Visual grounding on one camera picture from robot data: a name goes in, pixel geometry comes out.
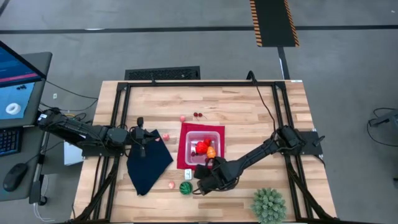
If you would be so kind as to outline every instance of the dark blue cloth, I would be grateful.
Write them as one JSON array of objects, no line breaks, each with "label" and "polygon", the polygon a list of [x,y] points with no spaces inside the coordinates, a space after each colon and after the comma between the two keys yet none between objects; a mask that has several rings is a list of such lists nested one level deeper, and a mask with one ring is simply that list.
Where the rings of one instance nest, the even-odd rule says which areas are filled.
[{"label": "dark blue cloth", "polygon": [[[152,132],[159,136],[157,130]],[[146,145],[146,157],[140,156],[140,147],[134,144],[127,160],[127,170],[137,195],[149,192],[164,170],[173,162],[169,150],[162,138]]]}]

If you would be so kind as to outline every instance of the plastic container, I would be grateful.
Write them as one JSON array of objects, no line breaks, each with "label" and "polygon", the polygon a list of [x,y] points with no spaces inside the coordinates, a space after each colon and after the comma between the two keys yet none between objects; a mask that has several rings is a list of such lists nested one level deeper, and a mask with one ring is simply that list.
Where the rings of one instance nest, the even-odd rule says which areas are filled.
[{"label": "plastic container", "polygon": [[216,155],[221,155],[221,138],[220,134],[216,131],[189,131],[185,139],[185,163],[190,166],[197,164],[206,164],[207,155],[191,156],[191,152],[195,151],[195,147],[198,142],[204,141],[205,139],[211,140],[211,146],[214,147]]}]

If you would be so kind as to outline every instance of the black mouse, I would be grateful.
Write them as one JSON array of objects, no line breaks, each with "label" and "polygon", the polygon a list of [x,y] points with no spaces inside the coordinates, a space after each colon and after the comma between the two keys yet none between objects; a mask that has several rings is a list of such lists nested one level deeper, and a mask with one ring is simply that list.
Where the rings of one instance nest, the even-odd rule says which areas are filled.
[{"label": "black mouse", "polygon": [[12,192],[17,189],[18,185],[21,183],[21,180],[24,178],[26,171],[26,164],[16,164],[14,167],[12,167],[2,182],[2,187],[4,190]]}]

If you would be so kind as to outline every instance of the green watermelon toy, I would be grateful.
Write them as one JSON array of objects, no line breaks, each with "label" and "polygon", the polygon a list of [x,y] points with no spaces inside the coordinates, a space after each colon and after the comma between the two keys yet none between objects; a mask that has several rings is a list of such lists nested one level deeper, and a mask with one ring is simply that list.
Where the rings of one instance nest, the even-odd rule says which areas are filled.
[{"label": "green watermelon toy", "polygon": [[182,182],[180,185],[180,192],[183,195],[188,195],[192,192],[192,184],[188,181]]}]

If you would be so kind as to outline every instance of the wooden tabletop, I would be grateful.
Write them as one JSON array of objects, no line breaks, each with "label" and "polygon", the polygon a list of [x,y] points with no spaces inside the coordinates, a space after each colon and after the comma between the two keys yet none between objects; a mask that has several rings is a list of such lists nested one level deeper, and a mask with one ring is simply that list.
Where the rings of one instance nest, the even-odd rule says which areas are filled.
[{"label": "wooden tabletop", "polygon": [[[94,124],[109,125],[117,84],[116,81],[103,82]],[[302,131],[311,130],[313,123],[303,83],[286,81],[286,87],[295,128]],[[259,89],[276,119],[271,88],[262,86]],[[285,111],[281,92],[279,98],[281,110]],[[123,99],[124,93],[118,109],[118,121]],[[202,117],[197,121],[193,117],[194,112],[203,113],[206,118]],[[165,143],[174,161],[147,195],[137,196],[127,173],[127,158],[122,157],[117,176],[112,222],[256,222],[250,205],[253,193],[263,187],[275,188],[282,193],[286,200],[286,221],[295,221],[285,161],[280,154],[268,156],[246,169],[233,190],[211,192],[206,196],[182,195],[178,186],[184,181],[184,174],[183,170],[177,169],[181,115],[186,116],[189,123],[225,126],[227,160],[237,159],[253,150],[269,138],[273,131],[271,117],[262,105],[255,87],[133,87],[126,124],[129,128],[135,126],[137,117],[142,116],[144,128],[149,131],[157,129],[160,134],[168,133],[170,140]],[[76,214],[80,214],[90,202],[97,160],[97,157],[91,157],[84,161],[74,204]],[[302,156],[302,160],[309,191],[327,213],[335,216],[323,164],[313,156]],[[176,185],[173,190],[169,189],[171,180]],[[194,187],[196,182],[195,179],[191,181]],[[297,192],[301,214],[305,217],[302,194],[299,189]],[[100,217],[104,217],[107,196],[106,192],[101,204]]]}]

